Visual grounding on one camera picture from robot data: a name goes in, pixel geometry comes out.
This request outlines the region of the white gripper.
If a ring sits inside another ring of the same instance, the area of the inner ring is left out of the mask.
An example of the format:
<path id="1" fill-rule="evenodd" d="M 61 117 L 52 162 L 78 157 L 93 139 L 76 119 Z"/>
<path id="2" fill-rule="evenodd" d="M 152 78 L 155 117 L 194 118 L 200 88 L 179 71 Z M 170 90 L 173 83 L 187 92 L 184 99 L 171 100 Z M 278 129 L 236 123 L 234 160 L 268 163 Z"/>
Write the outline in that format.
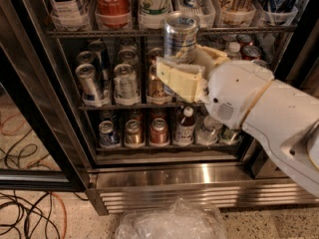
<path id="1" fill-rule="evenodd" d="M 240 129 L 249 109 L 274 80 L 273 73 L 249 61 L 230 61 L 225 52 L 199 44 L 190 54 L 194 65 L 157 57 L 157 76 L 188 103 L 202 102 L 208 90 L 209 115 Z M 210 73 L 208 82 L 204 73 Z"/>

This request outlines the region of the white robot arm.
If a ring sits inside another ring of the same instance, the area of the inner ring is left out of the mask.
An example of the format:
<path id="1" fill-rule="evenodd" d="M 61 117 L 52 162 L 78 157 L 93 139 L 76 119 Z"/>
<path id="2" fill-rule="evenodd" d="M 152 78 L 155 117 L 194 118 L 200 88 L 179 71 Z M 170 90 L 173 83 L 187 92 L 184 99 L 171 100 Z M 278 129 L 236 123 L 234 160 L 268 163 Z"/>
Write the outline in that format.
<path id="1" fill-rule="evenodd" d="M 245 60 L 216 63 L 197 46 L 183 64 L 157 58 L 157 76 L 188 103 L 202 102 L 210 116 L 253 136 L 294 182 L 319 196 L 319 101 Z"/>

